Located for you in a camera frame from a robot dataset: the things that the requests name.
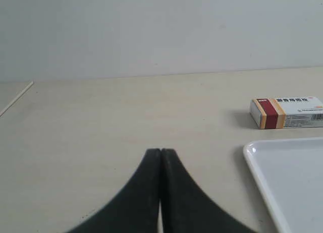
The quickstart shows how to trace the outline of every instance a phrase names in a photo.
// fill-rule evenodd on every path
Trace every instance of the red stripe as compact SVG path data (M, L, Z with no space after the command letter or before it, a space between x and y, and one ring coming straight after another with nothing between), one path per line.
M258 99L258 102L267 115L265 129L276 129L278 113L272 103L266 98L260 98Z

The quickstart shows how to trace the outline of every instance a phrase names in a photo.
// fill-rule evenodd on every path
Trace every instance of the table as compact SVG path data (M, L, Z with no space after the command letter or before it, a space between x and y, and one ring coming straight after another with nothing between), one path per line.
M242 155L253 140L323 136L258 130L255 97L323 98L323 68L44 81L0 118L3 232L64 232L127 182L147 148L175 148L223 209L274 233Z

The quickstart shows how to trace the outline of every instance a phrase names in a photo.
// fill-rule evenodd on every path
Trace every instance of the black object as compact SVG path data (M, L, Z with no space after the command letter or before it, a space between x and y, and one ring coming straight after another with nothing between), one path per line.
M69 233L155 233L160 150L146 151L138 169L102 210Z
M253 232L200 189L173 149L161 151L159 193L164 233Z

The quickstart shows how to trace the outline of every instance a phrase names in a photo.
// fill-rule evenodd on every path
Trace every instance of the white plastic tray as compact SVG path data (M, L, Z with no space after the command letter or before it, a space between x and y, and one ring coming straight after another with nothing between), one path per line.
M244 156L280 233L323 232L323 138L255 141Z

